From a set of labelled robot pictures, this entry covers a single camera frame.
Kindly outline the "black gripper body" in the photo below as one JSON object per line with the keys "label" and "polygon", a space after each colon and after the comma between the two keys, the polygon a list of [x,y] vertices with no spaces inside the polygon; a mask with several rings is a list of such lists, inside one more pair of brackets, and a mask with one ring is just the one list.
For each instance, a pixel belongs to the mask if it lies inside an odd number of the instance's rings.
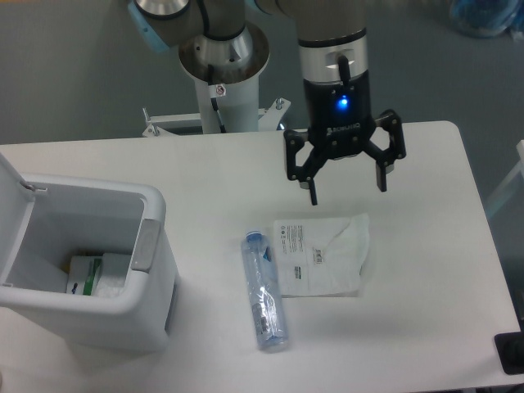
{"label": "black gripper body", "polygon": [[308,140],[328,159],[356,156],[375,130],[371,113],[369,73],[343,84],[304,81],[309,113]]}

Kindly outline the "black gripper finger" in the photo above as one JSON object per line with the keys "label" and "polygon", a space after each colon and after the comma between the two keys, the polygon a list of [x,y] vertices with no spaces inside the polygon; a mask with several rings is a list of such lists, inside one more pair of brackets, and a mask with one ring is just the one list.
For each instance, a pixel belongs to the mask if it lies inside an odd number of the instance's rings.
{"label": "black gripper finger", "polygon": [[[371,140],[377,128],[387,132],[389,137],[389,145],[384,150]],[[385,192],[387,190],[386,176],[393,170],[396,160],[402,160],[406,157],[400,116],[392,109],[383,111],[376,119],[369,116],[364,121],[362,138],[362,151],[372,157],[376,163],[377,187],[381,192]]]}
{"label": "black gripper finger", "polygon": [[328,151],[315,145],[305,156],[305,146],[309,144],[308,134],[293,129],[283,132],[287,179],[296,181],[309,192],[312,206],[318,204],[314,178],[328,160]]}

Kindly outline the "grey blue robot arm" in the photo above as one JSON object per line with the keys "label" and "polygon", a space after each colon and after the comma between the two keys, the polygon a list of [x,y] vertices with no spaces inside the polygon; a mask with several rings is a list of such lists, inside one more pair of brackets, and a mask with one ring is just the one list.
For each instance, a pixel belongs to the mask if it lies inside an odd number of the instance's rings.
{"label": "grey blue robot arm", "polygon": [[[269,42],[246,18],[244,1],[131,1],[129,14],[156,52],[176,48],[196,87],[205,133],[259,128],[259,77]],[[369,90],[364,3],[361,1],[255,1],[265,15],[294,22],[309,126],[283,133],[286,173],[310,192],[330,160],[359,154],[376,163],[377,186],[406,155],[400,117],[373,117]]]}

